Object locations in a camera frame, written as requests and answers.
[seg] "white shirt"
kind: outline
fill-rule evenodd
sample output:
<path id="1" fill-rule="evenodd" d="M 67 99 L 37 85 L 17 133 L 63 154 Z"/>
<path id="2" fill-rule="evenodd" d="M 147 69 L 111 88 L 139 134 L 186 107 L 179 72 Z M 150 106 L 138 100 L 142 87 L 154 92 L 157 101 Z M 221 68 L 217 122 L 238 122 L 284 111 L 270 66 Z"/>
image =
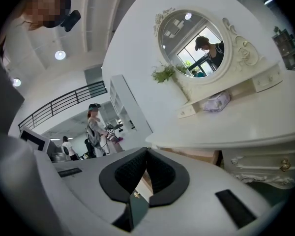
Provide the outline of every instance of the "white shirt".
<path id="1" fill-rule="evenodd" d="M 74 153 L 74 151 L 73 151 L 73 149 L 72 149 L 72 144 L 71 144 L 70 142 L 64 142 L 64 143 L 62 144 L 62 146 L 65 146 L 65 147 L 68 149 L 68 151 L 69 151 L 69 156 L 75 155 L 75 153 Z"/>

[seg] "oval mirror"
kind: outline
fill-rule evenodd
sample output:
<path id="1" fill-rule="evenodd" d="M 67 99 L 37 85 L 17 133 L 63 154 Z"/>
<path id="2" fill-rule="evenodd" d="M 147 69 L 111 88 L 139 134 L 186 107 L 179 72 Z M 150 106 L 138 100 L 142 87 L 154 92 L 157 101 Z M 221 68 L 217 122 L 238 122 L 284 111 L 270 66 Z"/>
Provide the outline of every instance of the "oval mirror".
<path id="1" fill-rule="evenodd" d="M 165 18 L 159 41 L 173 65 L 184 65 L 185 75 L 203 78 L 214 73 L 224 57 L 224 43 L 218 29 L 191 11 L 175 11 Z"/>

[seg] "gold drawer knob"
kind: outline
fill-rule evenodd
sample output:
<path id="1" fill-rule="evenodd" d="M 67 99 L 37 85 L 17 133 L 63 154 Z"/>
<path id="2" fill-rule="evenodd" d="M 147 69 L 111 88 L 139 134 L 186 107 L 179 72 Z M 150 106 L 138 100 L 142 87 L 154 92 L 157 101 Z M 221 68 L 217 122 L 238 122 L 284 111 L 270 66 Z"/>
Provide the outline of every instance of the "gold drawer knob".
<path id="1" fill-rule="evenodd" d="M 288 159 L 283 159 L 281 164 L 282 166 L 280 167 L 280 170 L 283 172 L 287 171 L 291 167 L 291 164 L 289 163 Z"/>

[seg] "balcony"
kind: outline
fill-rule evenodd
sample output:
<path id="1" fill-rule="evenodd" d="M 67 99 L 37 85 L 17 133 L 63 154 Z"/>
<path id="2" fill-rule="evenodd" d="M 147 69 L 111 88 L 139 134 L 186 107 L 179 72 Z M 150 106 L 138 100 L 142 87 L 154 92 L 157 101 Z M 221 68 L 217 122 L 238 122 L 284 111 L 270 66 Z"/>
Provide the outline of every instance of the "balcony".
<path id="1" fill-rule="evenodd" d="M 107 93 L 107 90 L 103 81 L 66 93 L 42 106 L 24 119 L 20 124 L 18 124 L 19 130 L 21 131 L 24 126 L 29 129 L 34 129 L 62 111 L 105 93 Z"/>

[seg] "ornate white mirror frame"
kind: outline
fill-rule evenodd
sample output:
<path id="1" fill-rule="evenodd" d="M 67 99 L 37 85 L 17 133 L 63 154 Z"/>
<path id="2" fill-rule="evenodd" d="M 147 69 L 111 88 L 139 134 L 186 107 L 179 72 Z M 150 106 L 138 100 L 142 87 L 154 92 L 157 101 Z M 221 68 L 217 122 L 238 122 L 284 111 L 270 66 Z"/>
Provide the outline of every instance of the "ornate white mirror frame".
<path id="1" fill-rule="evenodd" d="M 225 51 L 219 68 L 207 77 L 195 78 L 176 71 L 180 88 L 183 88 L 189 98 L 189 101 L 178 110 L 179 118 L 198 112 L 201 100 L 223 90 L 232 91 L 236 85 L 242 82 L 251 80 L 250 84 L 253 85 L 255 92 L 259 92 L 282 81 L 279 60 L 269 63 L 265 57 L 259 55 L 248 40 L 238 35 L 234 25 L 231 25 L 227 18 L 218 19 L 208 10 L 194 6 L 170 8 L 164 10 L 162 14 L 156 15 L 154 35 L 162 63 L 171 63 L 162 46 L 163 29 L 169 18 L 182 12 L 195 13 L 210 21 L 222 36 Z"/>

